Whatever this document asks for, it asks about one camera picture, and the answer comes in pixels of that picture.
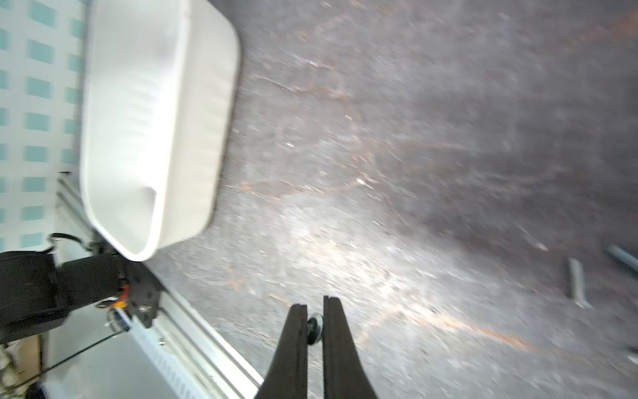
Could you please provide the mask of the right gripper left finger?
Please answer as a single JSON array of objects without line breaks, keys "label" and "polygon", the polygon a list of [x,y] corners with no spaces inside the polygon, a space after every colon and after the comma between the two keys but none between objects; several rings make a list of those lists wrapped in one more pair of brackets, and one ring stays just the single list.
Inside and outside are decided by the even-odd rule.
[{"label": "right gripper left finger", "polygon": [[307,306],[294,304],[255,399],[307,398],[307,337]]}]

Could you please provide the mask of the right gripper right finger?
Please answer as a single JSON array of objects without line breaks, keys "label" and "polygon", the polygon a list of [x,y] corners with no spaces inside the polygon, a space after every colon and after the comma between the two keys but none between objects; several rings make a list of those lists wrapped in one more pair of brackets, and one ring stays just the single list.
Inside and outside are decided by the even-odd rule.
[{"label": "right gripper right finger", "polygon": [[323,299],[323,381],[325,399],[377,398],[362,367],[339,298]]}]

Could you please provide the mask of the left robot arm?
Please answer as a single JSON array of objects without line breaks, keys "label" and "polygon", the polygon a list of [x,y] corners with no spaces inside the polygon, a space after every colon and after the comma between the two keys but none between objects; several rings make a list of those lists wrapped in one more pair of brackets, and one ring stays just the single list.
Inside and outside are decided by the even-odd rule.
[{"label": "left robot arm", "polygon": [[77,309],[121,292],[123,261],[102,254],[56,264],[44,251],[1,254],[1,343],[62,325]]}]

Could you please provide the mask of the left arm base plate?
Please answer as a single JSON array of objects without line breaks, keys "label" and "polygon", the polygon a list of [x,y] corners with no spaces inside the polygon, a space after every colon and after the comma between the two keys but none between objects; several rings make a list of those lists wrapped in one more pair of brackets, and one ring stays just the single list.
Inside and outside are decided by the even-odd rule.
[{"label": "left arm base plate", "polygon": [[123,259],[121,264],[129,286],[128,312],[150,329],[160,309],[159,299],[164,286],[145,264],[128,259]]}]

